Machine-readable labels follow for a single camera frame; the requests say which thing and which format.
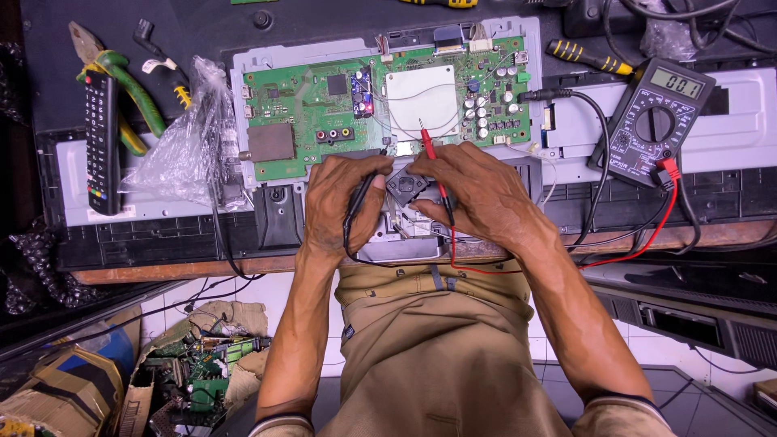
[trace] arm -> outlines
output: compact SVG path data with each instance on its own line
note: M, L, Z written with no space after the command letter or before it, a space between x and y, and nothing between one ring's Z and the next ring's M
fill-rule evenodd
M256 403L256 420L275 414L310 418L329 331L329 290L345 256L343 220L351 192L377 170L372 187L351 230L351 250L361 248L375 231L385 196L385 178L393 159L330 156L311 169L305 196L305 239L295 258L296 270L286 309L267 357Z
M493 241L518 259L548 340L580 397L609 390L652 400L642 368L515 169L471 142L435 152L437 159L423 154L409 171L434 177L453 191L456 230ZM419 200L411 208L448 224L442 205Z

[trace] tv main board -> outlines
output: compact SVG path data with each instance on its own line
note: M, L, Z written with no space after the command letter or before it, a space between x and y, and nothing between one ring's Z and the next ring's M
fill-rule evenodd
M528 90L531 78L523 38L495 39L474 53L470 44L244 74L243 115L255 179L302 177L307 165L333 153L356 152L351 155L358 157L387 148L391 156L416 154L423 145L418 126L410 126L417 121L408 122L409 108L424 119L450 121L441 126L425 122L432 136L445 143L469 140L485 147L529 141L528 105L515 97ZM412 82L413 76L403 73L440 67L452 68L453 82L426 86L406 80L406 92L387 83L400 75ZM455 93L455 107L430 105L425 97L434 93Z

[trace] hand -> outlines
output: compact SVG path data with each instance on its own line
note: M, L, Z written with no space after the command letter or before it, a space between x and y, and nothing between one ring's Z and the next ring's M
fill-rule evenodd
M348 202L359 182L378 171L372 187L364 196L361 210L354 218L350 232L350 251L357 252L372 236L378 225L378 213L385 197L385 176L392 172L394 158L370 156L348 159L330 156L310 170L308 192L305 195L304 246L313 246L317 253L340 262L343 248L343 220Z
M556 244L556 226L531 201L514 167L471 142L443 145L434 151L437 159L423 152L408 173L433 177L456 196L457 231L492 241L519 257ZM422 199L410 207L450 225L443 205Z

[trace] person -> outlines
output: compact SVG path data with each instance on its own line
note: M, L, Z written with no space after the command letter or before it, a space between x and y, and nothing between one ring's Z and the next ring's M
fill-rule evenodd
M673 435L650 385L556 227L531 202L514 167L471 142L425 152L409 172L433 177L457 199L457 230L514 255L480 274L446 265L340 269L344 306L340 410L319 435ZM345 257L351 193L377 171L351 231L356 252L373 235L393 158L337 156L312 167L305 239L270 353L251 436L308 436L329 324L329 291ZM411 208L448 224L442 205ZM572 388L585 403L570 429L534 373L534 310Z

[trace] red wire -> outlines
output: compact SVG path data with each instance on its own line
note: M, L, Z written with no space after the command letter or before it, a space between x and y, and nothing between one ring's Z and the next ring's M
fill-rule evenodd
M458 266L456 265L456 226L451 226L451 267L459 269L459 270L469 270L469 271L476 271L478 273L482 274L513 274L513 273L523 273L522 270L513 270L513 271L483 271L478 268L473 267L465 267L465 266Z
M653 244L653 241L658 236L658 233L662 230L664 225L667 223L667 220L669 219L669 214L672 212L672 208L674 207L674 203L675 203L675 201L678 198L678 180L672 178L672 182L674 183L674 189L672 190L672 199L669 201L669 207L667 208L667 211L664 213L664 218L661 220L661 223L659 223L658 226L656 226L656 230L653 232L653 235L650 236L649 240L647 240L647 244L645 245L645 247L643 247L642 249L638 250L636 253L634 253L632 255L628 255L626 257L613 258L611 260L596 261L596 262L591 263L591 264L586 264L584 266L580 266L580 267L578 267L578 269L579 270L583 270L584 268L593 267L593 266L597 266L597 265L617 263L619 261L630 260L632 258L636 258L639 255L645 253L645 251L650 247L650 245Z

